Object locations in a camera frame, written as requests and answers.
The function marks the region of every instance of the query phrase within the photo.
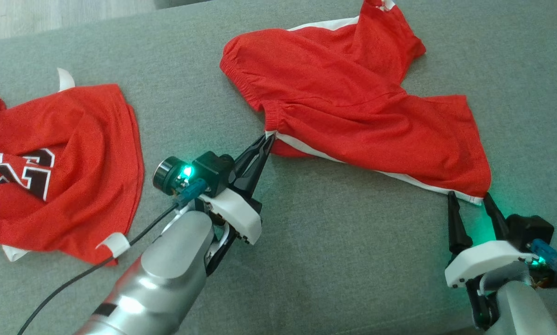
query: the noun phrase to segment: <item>red fabric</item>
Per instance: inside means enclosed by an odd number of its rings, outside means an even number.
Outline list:
[[[9,109],[0,100],[0,153],[0,244],[89,263],[111,256],[95,248],[128,232],[144,178],[134,110],[117,85]]]
[[[466,97],[419,98],[400,87],[425,47],[398,7],[380,5],[366,0],[357,24],[334,31],[238,36],[225,46],[221,69],[264,110],[266,131],[352,165],[484,197],[491,173]],[[272,152],[306,155],[281,141]]]

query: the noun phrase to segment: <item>gray fabric surface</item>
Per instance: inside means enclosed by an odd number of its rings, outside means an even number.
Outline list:
[[[162,159],[236,155],[262,131],[263,116],[219,70],[225,43],[261,28],[352,17],[360,5],[212,1],[0,40],[0,97],[14,106],[57,91],[55,67],[77,85],[119,83],[138,115],[146,165],[133,237],[170,203],[149,180]],[[557,1],[400,6],[427,47],[404,87],[468,95],[499,207],[557,227]],[[264,203],[261,239],[234,244],[181,334],[431,335],[470,324],[465,293],[444,280],[444,195],[331,161],[272,157],[256,197]],[[464,203],[462,213],[476,242],[493,237],[482,208]],[[27,333],[72,333],[155,234],[119,267],[62,292]],[[9,263],[0,249],[0,335],[15,333],[45,296],[86,268],[60,253]],[[557,318],[557,291],[542,295]]]

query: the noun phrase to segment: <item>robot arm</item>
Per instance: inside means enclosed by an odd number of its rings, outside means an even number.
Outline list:
[[[548,245],[553,226],[538,216],[504,218],[489,194],[484,204],[496,240],[473,246],[458,200],[454,192],[448,194],[448,286],[466,289],[475,327],[487,335],[557,335],[535,291],[557,288],[557,254]]]
[[[235,162],[211,151],[191,165],[175,157],[163,161],[155,187],[178,203],[194,200],[176,210],[76,335],[176,333],[235,238],[258,240],[262,204],[252,195],[273,142],[274,136],[260,137]],[[204,180],[204,193],[193,193],[189,180]]]

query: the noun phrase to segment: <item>white stripe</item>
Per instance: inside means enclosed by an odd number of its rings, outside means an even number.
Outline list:
[[[329,155],[327,155],[327,154],[325,154],[321,151],[315,150],[314,148],[308,146],[306,143],[303,143],[302,141],[296,139],[293,136],[281,134],[277,131],[266,131],[265,133],[266,133],[266,137],[274,134],[274,136],[276,136],[276,138],[278,138],[279,140],[289,144],[289,146],[291,146],[291,147],[293,147],[293,148],[295,148],[299,151],[302,151],[306,154],[311,154],[311,155],[315,155],[317,157],[322,157],[322,158],[325,158],[325,159],[329,159],[331,161],[338,161],[339,163],[344,163],[344,161],[339,161],[338,159],[332,158]],[[413,178],[412,176],[409,176],[408,174],[392,174],[390,172],[382,172],[382,171],[377,171],[377,170],[376,170],[376,172],[380,172],[381,174],[385,174],[389,177],[405,181],[405,182],[407,182],[411,185],[415,185],[417,187],[421,187],[421,188],[427,189],[429,191],[434,191],[434,192],[443,193],[443,194],[447,194],[450,191],[454,191],[457,194],[458,198],[460,198],[462,200],[465,200],[465,201],[468,201],[470,203],[480,205],[483,202],[483,198],[473,197],[472,195],[468,195],[468,194],[459,192],[455,189],[441,188],[441,187],[428,185],[428,184],[420,182],[419,180],[416,180],[415,178]]]
[[[395,6],[395,3],[392,0],[385,0],[384,6],[380,6],[381,10],[390,10]],[[338,20],[330,20],[330,21],[321,21],[321,22],[313,22],[313,23],[306,23],[304,25],[297,26],[295,28],[287,29],[290,32],[294,30],[299,30],[301,28],[306,27],[317,27],[317,28],[326,28],[329,30],[337,30],[338,28],[342,28],[345,26],[355,25],[359,22],[359,16],[356,17],[349,17],[347,19],[338,19]]]

